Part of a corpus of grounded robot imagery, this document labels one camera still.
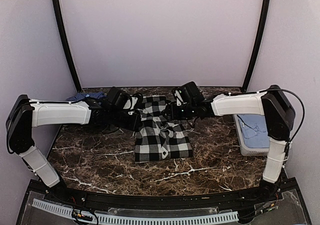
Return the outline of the black white plaid shirt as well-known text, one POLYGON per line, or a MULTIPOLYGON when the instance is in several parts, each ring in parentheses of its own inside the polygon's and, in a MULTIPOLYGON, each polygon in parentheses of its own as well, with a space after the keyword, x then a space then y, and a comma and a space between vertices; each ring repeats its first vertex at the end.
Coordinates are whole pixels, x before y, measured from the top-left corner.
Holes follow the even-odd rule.
POLYGON ((168 104, 163 95, 143 98, 138 108, 142 126, 135 132, 136 163, 191 158, 194 155, 183 124, 165 118, 164 110, 168 104))

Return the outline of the blue checked shirt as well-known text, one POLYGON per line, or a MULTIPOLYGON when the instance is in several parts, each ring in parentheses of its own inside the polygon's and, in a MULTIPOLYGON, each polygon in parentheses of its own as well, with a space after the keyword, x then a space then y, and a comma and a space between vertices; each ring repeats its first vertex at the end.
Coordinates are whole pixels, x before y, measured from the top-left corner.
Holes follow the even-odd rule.
POLYGON ((99 100, 106 97, 106 94, 102 91, 93 93, 77 93, 75 96, 66 99, 67 102, 79 102, 84 99, 99 100))

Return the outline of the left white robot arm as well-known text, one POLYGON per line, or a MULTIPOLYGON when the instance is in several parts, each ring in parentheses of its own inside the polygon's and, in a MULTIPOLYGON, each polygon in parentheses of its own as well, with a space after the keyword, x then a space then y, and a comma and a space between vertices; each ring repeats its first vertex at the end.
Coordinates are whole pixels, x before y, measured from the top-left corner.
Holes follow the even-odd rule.
POLYGON ((21 94, 15 101, 6 120, 6 143, 10 154, 18 155, 51 189, 51 195, 60 203, 67 203, 70 191, 59 172, 48 161, 38 146, 40 132, 45 128, 63 125, 82 125, 137 131, 141 125, 138 106, 140 95, 120 94, 115 99, 86 97, 80 101, 45 101, 21 94))

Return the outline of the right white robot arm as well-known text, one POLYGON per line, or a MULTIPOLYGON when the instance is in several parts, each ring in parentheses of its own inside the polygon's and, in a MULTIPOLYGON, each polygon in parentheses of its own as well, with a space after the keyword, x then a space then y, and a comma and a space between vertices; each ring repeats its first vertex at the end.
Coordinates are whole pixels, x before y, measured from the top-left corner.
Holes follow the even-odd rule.
POLYGON ((255 193, 242 201, 266 202, 280 188, 281 173, 289 157, 289 150, 298 131, 293 130, 296 111, 287 94, 300 99, 294 92, 271 85, 267 89, 232 93, 224 92, 210 97, 194 82, 172 90, 174 100, 162 112, 168 120, 187 121, 223 116, 251 116, 263 121, 268 139, 266 164, 255 193))

